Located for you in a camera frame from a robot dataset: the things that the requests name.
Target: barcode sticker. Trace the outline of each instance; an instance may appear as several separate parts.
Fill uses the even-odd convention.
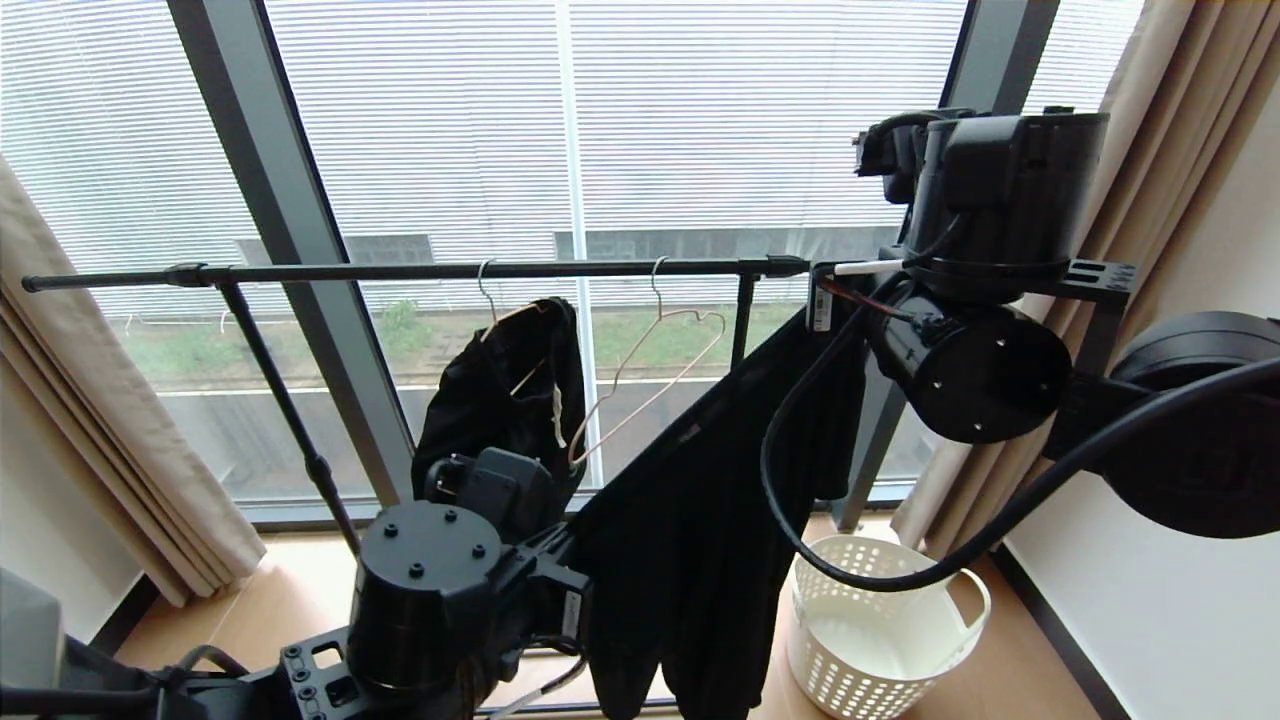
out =
[[[831,331],[831,293],[819,287],[813,288],[813,332],[824,333]]]
[[[561,620],[561,634],[577,639],[579,615],[582,614],[582,596],[573,591],[564,592],[564,618]]]

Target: baseboard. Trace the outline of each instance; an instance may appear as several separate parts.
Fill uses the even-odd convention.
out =
[[[1111,687],[1107,685],[1102,674],[1098,673],[1098,669],[1093,666],[1089,657],[1076,644],[1075,638],[1071,637],[1066,625],[1062,624],[1062,619],[1050,607],[1048,601],[1044,600],[1039,588],[1027,575],[1027,570],[1014,557],[1014,553],[1009,552],[1007,547],[1000,546],[1000,548],[992,551],[991,559],[1005,577],[1009,587],[1018,594],[1018,600],[1021,600],[1023,605],[1032,614],[1036,624],[1039,625],[1041,632],[1048,638],[1050,644],[1053,646],[1059,657],[1062,659],[1062,664],[1066,665],[1068,671],[1075,678],[1075,683],[1084,691],[1084,696],[1089,698],[1089,703],[1093,705],[1093,710],[1098,714],[1098,717],[1102,720],[1130,720],[1129,714],[1120,705],[1120,700],[1111,692]]]
[[[106,619],[106,623],[102,623],[88,646],[104,655],[114,656],[159,597],[160,589],[151,582],[151,578],[145,573],[138,575],[138,580],[125,593],[120,605],[115,606],[115,611]]]

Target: black garment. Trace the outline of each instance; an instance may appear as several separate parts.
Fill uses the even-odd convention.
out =
[[[760,489],[760,442],[833,334],[792,318],[570,523],[570,566],[595,580],[586,648],[608,717],[636,716],[659,662],[685,717],[741,719],[759,705],[792,557]],[[854,345],[778,436],[774,482],[796,529],[815,497],[847,488],[865,383]]]
[[[561,447],[552,421],[556,388],[559,433],[566,443],[586,414],[577,315],[559,297],[534,305],[494,325],[484,342],[480,337],[488,328],[476,331],[444,369],[413,452],[416,500],[435,500],[435,488],[425,482],[435,461],[454,452],[475,457],[486,447],[500,447],[535,457],[550,471],[561,502],[548,509],[543,525],[559,521],[582,479],[581,466],[570,468],[568,448]]]

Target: curtain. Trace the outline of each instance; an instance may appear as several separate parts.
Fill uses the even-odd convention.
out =
[[[56,448],[174,605],[257,566],[265,547],[116,341],[87,291],[27,293],[27,274],[72,273],[49,225],[0,158],[0,324],[5,421]]]
[[[1143,8],[1102,104],[1111,122],[1076,251],[1139,268],[1117,348],[1153,319],[1162,277],[1280,76],[1277,27],[1276,3]],[[1023,310],[1074,352],[1092,306],[1029,296]],[[893,516],[902,543],[941,557],[972,537],[1048,465],[1038,457],[1048,429],[978,447],[945,443]]]

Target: white plastic basket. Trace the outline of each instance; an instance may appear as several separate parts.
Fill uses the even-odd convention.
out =
[[[923,570],[933,560],[899,544],[832,536],[813,550],[859,575],[888,578]],[[966,625],[947,583],[905,593],[867,592],[831,580],[796,557],[791,574],[794,626],[787,638],[791,673],[809,700],[835,717],[888,720],[906,712],[938,678],[969,656],[991,615]]]

